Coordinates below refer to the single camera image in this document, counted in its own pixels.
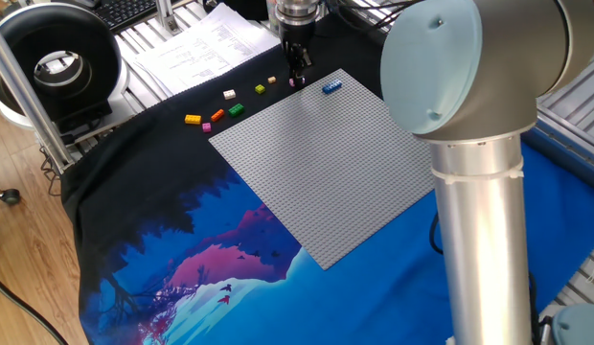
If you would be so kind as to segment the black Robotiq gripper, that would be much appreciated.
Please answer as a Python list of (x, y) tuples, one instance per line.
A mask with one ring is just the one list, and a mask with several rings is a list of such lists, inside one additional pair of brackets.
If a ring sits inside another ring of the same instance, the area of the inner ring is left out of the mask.
[(306, 70), (311, 66), (308, 54), (309, 44), (315, 34), (315, 23), (307, 25), (280, 24), (283, 51), (289, 66), (289, 83), (306, 84)]

